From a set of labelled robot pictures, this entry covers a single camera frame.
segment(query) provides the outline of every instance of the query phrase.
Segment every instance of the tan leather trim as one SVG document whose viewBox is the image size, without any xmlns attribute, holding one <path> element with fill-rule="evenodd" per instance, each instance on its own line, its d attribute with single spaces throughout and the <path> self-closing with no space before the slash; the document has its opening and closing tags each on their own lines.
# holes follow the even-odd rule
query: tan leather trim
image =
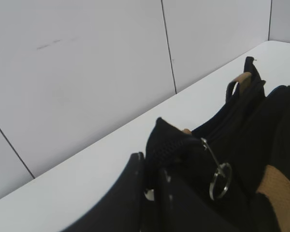
<svg viewBox="0 0 290 232">
<path fill-rule="evenodd" d="M 185 134 L 192 134 L 189 129 L 183 129 L 182 132 L 185 133 Z"/>
<path fill-rule="evenodd" d="M 251 77 L 252 77 L 252 74 L 250 72 L 245 72 L 233 80 L 234 82 L 237 82 L 240 86 L 239 87 L 240 96 L 245 91 L 245 89 L 249 87 L 251 83 Z"/>
<path fill-rule="evenodd" d="M 280 170 L 267 165 L 257 192 L 271 202 L 281 232 L 290 232 L 290 181 Z"/>
</svg>

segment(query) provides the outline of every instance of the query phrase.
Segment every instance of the black bag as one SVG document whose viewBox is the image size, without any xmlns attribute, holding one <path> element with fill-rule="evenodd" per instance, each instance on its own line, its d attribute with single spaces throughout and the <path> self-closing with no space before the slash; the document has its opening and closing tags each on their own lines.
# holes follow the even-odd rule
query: black bag
<svg viewBox="0 0 290 232">
<path fill-rule="evenodd" d="M 106 195 L 63 232 L 139 232 L 144 156 L 132 154 Z"/>
<path fill-rule="evenodd" d="M 146 187 L 155 191 L 156 210 L 160 213 L 157 224 L 161 222 L 162 230 L 178 231 L 174 228 L 180 228 L 178 225 L 182 223 L 195 225 L 196 230 L 206 228 L 206 224 L 216 223 L 213 215 L 219 215 L 221 228 L 229 231 L 260 231 L 264 225 L 267 231 L 279 231 L 270 203 L 255 192 L 270 161 L 276 127 L 290 104 L 290 87 L 280 86 L 265 98 L 264 82 L 252 61 L 253 58 L 247 58 L 245 64 L 245 71 L 249 68 L 252 73 L 250 85 L 243 92 L 238 86 L 230 96 L 234 83 L 229 84 L 226 104 L 191 135 L 157 119 L 147 142 L 145 176 Z M 231 166 L 232 169 L 223 170 L 229 175 L 230 186 L 229 179 L 221 177 L 211 153 L 219 164 Z M 171 180 L 174 176 L 177 182 L 161 181 L 161 170 L 168 173 Z M 217 175 L 215 188 L 210 195 L 214 174 Z M 186 189 L 186 193 L 179 194 L 176 188 Z M 192 193 L 195 203 L 202 201 L 204 204 L 190 209 L 193 215 L 202 214 L 201 221 L 185 217 L 184 213 L 179 214 L 180 210 L 172 210 L 169 206 L 171 202 L 179 206 L 193 205 L 188 201 L 189 197 L 193 198 Z M 256 218 L 259 212 L 269 213 Z"/>
</svg>

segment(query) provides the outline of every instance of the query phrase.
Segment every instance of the black fabric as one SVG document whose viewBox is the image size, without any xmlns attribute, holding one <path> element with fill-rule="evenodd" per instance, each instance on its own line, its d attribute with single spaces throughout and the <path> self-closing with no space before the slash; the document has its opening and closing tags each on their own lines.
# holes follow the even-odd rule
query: black fabric
<svg viewBox="0 0 290 232">
<path fill-rule="evenodd" d="M 177 173 L 161 169 L 158 179 L 155 199 L 161 209 L 161 231 L 239 232 L 204 203 Z"/>
<path fill-rule="evenodd" d="M 270 165 L 290 180 L 290 105 L 277 128 Z"/>
<path fill-rule="evenodd" d="M 260 193 L 250 201 L 253 220 L 260 232 L 280 232 L 279 224 L 270 201 Z"/>
<path fill-rule="evenodd" d="M 234 127 L 239 128 L 238 130 L 227 128 L 223 130 L 226 133 L 221 133 L 210 142 L 219 162 L 229 162 L 232 165 L 234 178 L 227 194 L 215 202 L 209 198 L 208 188 L 217 167 L 200 140 L 195 138 L 194 134 L 184 134 L 161 118 L 157 120 L 152 134 L 158 135 L 155 144 L 159 144 L 162 138 L 164 156 L 171 154 L 170 157 L 174 158 L 177 155 L 173 162 L 168 162 L 168 170 L 185 180 L 205 204 L 214 208 L 223 219 L 232 222 L 241 231 L 258 231 L 261 224 L 254 221 L 250 204 L 262 179 L 264 168 L 270 162 L 277 125 L 289 105 L 290 87 L 280 86 L 262 101 L 244 125 Z M 177 146 L 168 149 L 169 143 L 175 143 Z M 273 215 L 269 216 L 270 219 L 266 218 L 268 223 L 275 221 Z"/>
<path fill-rule="evenodd" d="M 64 232 L 139 232 L 144 156 L 132 154 L 107 194 Z"/>
<path fill-rule="evenodd" d="M 157 175 L 166 168 L 183 180 L 207 207 L 240 231 L 279 231 L 273 209 L 255 192 L 265 166 L 270 163 L 277 125 L 290 106 L 290 87 L 279 86 L 265 98 L 264 82 L 252 62 L 246 62 L 245 69 L 258 78 L 241 97 L 230 98 L 192 135 L 157 119 L 146 146 L 146 186 L 163 192 Z M 219 163 L 228 162 L 233 168 L 233 181 L 227 194 L 214 202 L 209 197 L 209 183 L 217 166 L 204 149 L 201 137 L 207 139 Z M 255 218 L 259 212 L 269 213 L 260 221 Z"/>
<path fill-rule="evenodd" d="M 277 87 L 233 142 L 233 149 L 226 160 L 238 171 L 237 177 L 251 196 L 255 194 L 265 166 L 270 162 L 275 131 L 289 105 L 290 87 Z"/>
<path fill-rule="evenodd" d="M 252 83 L 243 93 L 241 97 L 234 95 L 228 102 L 219 110 L 219 112 L 209 121 L 192 131 L 195 138 L 205 138 L 208 142 L 218 141 L 221 143 L 221 148 L 229 151 L 232 144 L 226 143 L 236 136 L 244 122 L 251 116 L 255 109 L 265 99 L 264 81 L 260 79 L 258 71 L 253 65 L 253 58 L 248 57 L 245 63 L 245 71 L 253 74 Z M 156 126 L 149 136 L 146 146 L 146 185 L 150 189 L 155 186 L 157 171 L 159 168 L 168 166 L 173 162 L 179 154 L 186 153 L 190 149 L 191 144 L 195 141 L 189 141 L 190 135 L 187 135 L 178 129 L 170 126 L 161 118 L 157 119 Z M 215 170 L 213 160 L 207 153 L 204 154 L 205 162 L 198 162 L 202 169 L 212 174 Z"/>
</svg>

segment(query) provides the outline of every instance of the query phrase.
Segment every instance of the bag handle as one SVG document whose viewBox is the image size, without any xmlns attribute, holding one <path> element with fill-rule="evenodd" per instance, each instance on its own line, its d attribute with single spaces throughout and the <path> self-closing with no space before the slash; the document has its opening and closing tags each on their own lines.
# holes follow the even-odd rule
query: bag handle
<svg viewBox="0 0 290 232">
<path fill-rule="evenodd" d="M 237 95 L 240 97 L 244 93 L 244 91 L 250 86 L 251 78 L 252 74 L 250 72 L 245 72 L 239 75 L 233 81 L 231 81 L 227 86 L 226 102 L 228 102 L 233 95 Z"/>
</svg>

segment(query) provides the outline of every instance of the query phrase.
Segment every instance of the white shelf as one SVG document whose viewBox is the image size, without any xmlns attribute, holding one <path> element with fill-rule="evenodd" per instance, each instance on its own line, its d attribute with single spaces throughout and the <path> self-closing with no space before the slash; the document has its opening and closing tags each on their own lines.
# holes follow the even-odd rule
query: white shelf
<svg viewBox="0 0 290 232">
<path fill-rule="evenodd" d="M 262 43 L 1 199 L 0 232 L 58 232 L 73 223 L 108 191 L 130 154 L 145 150 L 157 117 L 180 129 L 211 118 L 246 56 L 257 59 L 266 94 L 290 85 L 290 43 Z"/>
</svg>

